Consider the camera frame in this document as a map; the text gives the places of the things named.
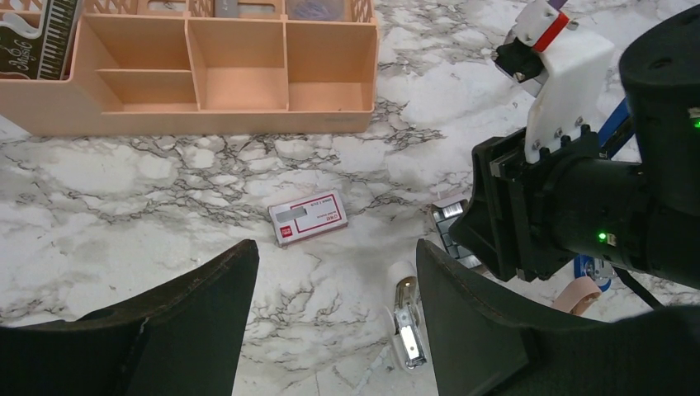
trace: sticker label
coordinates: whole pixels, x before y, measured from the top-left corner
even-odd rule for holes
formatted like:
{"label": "sticker label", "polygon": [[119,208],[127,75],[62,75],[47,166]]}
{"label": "sticker label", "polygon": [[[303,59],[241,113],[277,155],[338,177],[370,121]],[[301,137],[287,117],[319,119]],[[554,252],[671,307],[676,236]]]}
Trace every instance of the sticker label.
{"label": "sticker label", "polygon": [[333,194],[302,202],[291,206],[291,208],[294,209],[299,206],[306,208],[306,216],[294,219],[297,233],[305,233],[343,219],[338,209],[338,202],[335,201]]}
{"label": "sticker label", "polygon": [[286,225],[280,228],[280,233],[282,234],[283,238],[289,238],[291,236],[291,226]]}

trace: marble countertop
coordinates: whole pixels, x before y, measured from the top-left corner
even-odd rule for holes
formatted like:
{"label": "marble countertop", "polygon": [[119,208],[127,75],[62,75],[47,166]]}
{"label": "marble countertop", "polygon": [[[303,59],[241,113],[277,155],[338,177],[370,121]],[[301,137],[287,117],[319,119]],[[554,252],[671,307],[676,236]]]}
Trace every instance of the marble countertop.
{"label": "marble countertop", "polygon": [[[392,263],[413,261],[419,238],[436,239],[430,202],[471,193],[472,147],[525,124],[532,98],[489,57],[525,3],[377,1],[381,72],[365,134],[40,139],[0,120],[0,324],[74,320],[252,238],[260,270],[234,394],[437,394],[431,370],[407,375],[391,362],[383,280]],[[587,119],[595,129],[623,96],[622,49],[695,3],[567,4],[618,48]],[[331,188],[349,227],[277,247],[267,206]],[[568,266],[508,287],[549,304],[572,278]],[[664,303],[700,302],[639,279]],[[586,316],[647,309],[613,282]]]}

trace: peach desk organizer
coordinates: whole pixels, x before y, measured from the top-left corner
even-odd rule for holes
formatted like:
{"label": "peach desk organizer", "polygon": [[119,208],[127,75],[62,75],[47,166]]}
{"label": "peach desk organizer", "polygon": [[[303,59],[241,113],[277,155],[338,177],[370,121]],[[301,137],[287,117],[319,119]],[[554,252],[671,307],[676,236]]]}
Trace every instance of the peach desk organizer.
{"label": "peach desk organizer", "polygon": [[[37,26],[40,2],[12,1]],[[275,12],[224,19],[211,17],[213,0],[185,0],[184,12],[86,0],[69,77],[0,78],[0,115],[43,136],[365,131],[378,51],[371,0],[346,0],[339,22],[290,20],[283,0],[253,3]],[[15,8],[0,0],[0,17]]]}

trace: chrome clip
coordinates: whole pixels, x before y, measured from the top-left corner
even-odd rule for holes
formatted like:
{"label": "chrome clip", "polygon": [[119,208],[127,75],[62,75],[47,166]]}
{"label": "chrome clip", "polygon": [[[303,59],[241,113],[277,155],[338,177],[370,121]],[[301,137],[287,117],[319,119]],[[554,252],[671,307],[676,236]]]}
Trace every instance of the chrome clip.
{"label": "chrome clip", "polygon": [[599,258],[592,258],[586,262],[584,272],[586,275],[590,276],[598,286],[600,286],[600,284],[604,285],[615,276],[613,265]]}
{"label": "chrome clip", "polygon": [[418,280],[415,276],[404,278],[396,285],[394,302],[395,335],[403,343],[406,368],[412,370],[425,364],[425,350],[420,336],[418,311]]}
{"label": "chrome clip", "polygon": [[430,212],[433,214],[435,228],[437,229],[437,233],[440,234],[442,247],[445,249],[445,252],[467,268],[474,268],[481,265],[479,259],[477,259],[474,253],[469,249],[454,243],[448,232],[452,223],[464,213],[466,204],[466,196],[458,194],[433,202],[433,204],[430,205]]}

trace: red and white label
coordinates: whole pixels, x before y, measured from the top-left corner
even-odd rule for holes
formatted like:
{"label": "red and white label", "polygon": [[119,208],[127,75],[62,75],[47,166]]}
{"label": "red and white label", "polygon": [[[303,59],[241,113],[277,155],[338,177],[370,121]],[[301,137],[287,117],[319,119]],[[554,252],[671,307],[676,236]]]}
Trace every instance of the red and white label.
{"label": "red and white label", "polygon": [[289,238],[291,236],[291,226],[286,225],[280,228],[280,233],[283,238]]}
{"label": "red and white label", "polygon": [[270,207],[280,245],[311,238],[348,225],[337,191],[327,191]]}

